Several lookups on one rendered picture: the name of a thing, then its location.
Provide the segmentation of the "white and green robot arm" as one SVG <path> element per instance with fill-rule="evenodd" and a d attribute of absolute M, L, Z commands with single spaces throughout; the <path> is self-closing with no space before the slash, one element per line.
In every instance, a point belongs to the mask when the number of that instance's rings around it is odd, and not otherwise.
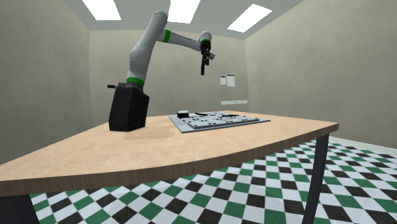
<path fill-rule="evenodd" d="M 196 51 L 201 51 L 202 46 L 208 46 L 211 50 L 211 33 L 204 31 L 198 40 L 195 40 L 164 29 L 163 27 L 166 26 L 167 22 L 168 17 L 163 11 L 159 10 L 153 13 L 146 31 L 130 53 L 130 69 L 126 83 L 108 85 L 107 88 L 117 90 L 135 87 L 143 92 L 148 65 L 156 41 L 177 44 Z"/>

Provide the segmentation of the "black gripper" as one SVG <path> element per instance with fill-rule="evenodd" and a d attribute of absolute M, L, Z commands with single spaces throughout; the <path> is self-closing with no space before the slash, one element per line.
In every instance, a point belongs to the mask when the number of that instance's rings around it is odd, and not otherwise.
<path fill-rule="evenodd" d="M 202 46 L 201 54 L 202 54 L 201 75 L 204 76 L 204 66 L 205 65 L 209 66 L 210 48 L 208 46 Z M 205 54 L 206 54 L 206 56 L 205 56 Z"/>

